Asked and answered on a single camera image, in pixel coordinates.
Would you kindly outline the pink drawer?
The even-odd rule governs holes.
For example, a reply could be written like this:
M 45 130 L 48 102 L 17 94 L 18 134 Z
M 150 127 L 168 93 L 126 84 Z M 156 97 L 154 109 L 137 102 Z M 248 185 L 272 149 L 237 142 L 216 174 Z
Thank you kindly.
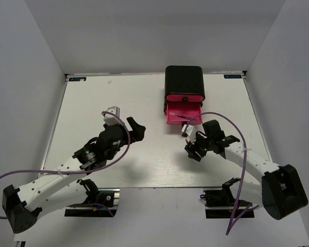
M 200 102 L 168 102 L 166 106 L 168 125 L 182 125 L 202 113 Z
M 165 99 L 171 102 L 203 102 L 205 97 L 196 94 L 170 94 Z

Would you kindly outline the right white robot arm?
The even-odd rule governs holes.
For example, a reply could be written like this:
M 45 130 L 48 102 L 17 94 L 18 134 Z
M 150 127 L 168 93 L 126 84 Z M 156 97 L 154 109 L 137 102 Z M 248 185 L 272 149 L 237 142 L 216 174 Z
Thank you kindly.
M 246 149 L 235 136 L 226 136 L 218 121 L 203 123 L 203 131 L 184 125 L 181 135 L 187 138 L 188 157 L 201 161 L 208 152 L 245 168 L 257 183 L 232 178 L 220 190 L 207 190 L 200 197 L 209 208 L 248 204 L 263 207 L 274 219 L 280 220 L 308 205 L 308 198 L 299 174 L 292 165 L 278 165 Z

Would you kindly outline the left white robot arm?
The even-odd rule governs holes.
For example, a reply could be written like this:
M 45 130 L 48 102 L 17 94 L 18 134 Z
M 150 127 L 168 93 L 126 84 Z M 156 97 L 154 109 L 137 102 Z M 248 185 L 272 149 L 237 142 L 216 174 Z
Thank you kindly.
M 95 183 L 86 179 L 95 169 L 104 168 L 114 159 L 121 147 L 143 140 L 146 128 L 132 117 L 127 118 L 131 130 L 116 118 L 108 118 L 104 130 L 90 139 L 72 157 L 54 172 L 22 185 L 7 186 L 3 190 L 2 207 L 15 234 L 31 228 L 41 217 L 64 208 L 113 206 L 113 195 L 100 191 Z

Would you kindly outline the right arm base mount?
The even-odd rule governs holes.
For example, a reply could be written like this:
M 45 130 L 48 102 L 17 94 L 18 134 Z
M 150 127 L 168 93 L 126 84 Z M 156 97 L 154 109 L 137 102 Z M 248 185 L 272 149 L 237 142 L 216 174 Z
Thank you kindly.
M 229 219 L 231 217 L 235 197 L 230 187 L 236 185 L 239 181 L 240 178 L 232 178 L 223 183 L 220 188 L 203 190 L 200 199 L 204 201 L 207 219 Z

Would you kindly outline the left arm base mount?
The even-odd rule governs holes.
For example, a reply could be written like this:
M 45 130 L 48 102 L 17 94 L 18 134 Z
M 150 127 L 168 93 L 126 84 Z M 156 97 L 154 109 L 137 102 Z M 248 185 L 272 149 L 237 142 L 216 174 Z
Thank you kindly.
M 82 218 L 113 218 L 117 212 L 120 189 L 98 188 L 91 180 L 77 180 L 83 187 L 81 203 L 72 204 L 65 208 L 65 217 Z

